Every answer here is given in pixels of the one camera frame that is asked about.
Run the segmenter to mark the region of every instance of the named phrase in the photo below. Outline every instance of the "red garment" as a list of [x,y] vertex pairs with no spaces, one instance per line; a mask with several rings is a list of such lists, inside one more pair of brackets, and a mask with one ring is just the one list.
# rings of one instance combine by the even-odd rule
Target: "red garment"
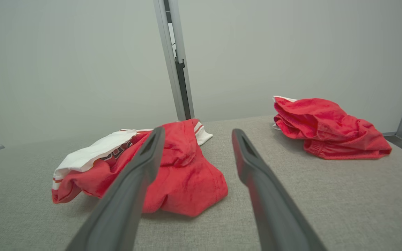
[[[161,208],[194,217],[228,194],[223,174],[205,159],[198,146],[193,130],[197,122],[191,119],[162,126],[166,137],[161,167],[156,180],[148,186],[142,213]],[[53,202],[69,202],[80,191],[101,198],[149,134],[142,132],[131,138],[133,145],[116,162],[98,159],[84,173],[71,171],[59,189],[52,190]]]
[[304,139],[308,153],[323,159],[380,159],[392,151],[373,124],[349,116],[334,102],[274,99],[275,123],[289,138]]

